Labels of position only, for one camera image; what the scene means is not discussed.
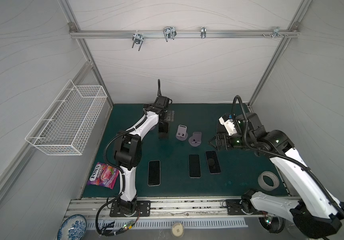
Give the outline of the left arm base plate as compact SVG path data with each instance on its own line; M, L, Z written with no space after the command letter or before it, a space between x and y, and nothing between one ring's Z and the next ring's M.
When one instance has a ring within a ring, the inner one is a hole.
M110 217L149 217L150 211L150 201L133 200L128 202L119 199L112 203Z

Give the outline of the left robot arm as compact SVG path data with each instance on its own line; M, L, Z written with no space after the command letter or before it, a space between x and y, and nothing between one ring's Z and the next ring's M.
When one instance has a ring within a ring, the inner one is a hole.
M155 126L160 138L169 134L168 106L172 99L158 96L151 105L143 109L143 116L126 131L120 131L114 143L114 160L120 171L120 212L132 215L137 207L136 168L142 159L142 140Z

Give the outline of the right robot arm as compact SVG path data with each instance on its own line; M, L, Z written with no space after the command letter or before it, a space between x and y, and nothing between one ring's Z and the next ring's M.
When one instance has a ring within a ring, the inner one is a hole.
M217 134L209 141L212 147L216 150L253 150L268 157L300 196L293 201L251 189L242 195L238 204L244 214L262 212L280 217L294 223L311 239L326 239L339 231L344 220L344 202L316 181L284 132L267 132L255 113L237 117L224 114L217 127Z

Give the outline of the purple edged black phone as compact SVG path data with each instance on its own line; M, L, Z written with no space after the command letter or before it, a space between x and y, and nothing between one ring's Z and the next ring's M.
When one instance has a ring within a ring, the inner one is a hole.
M220 174L221 167L216 151L206 151L206 160L210 174Z

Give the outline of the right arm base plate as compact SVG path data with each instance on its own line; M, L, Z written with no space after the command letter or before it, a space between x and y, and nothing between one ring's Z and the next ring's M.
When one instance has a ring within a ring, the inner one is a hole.
M227 214L231 216L263 216L262 211L256 210L249 200L225 200Z

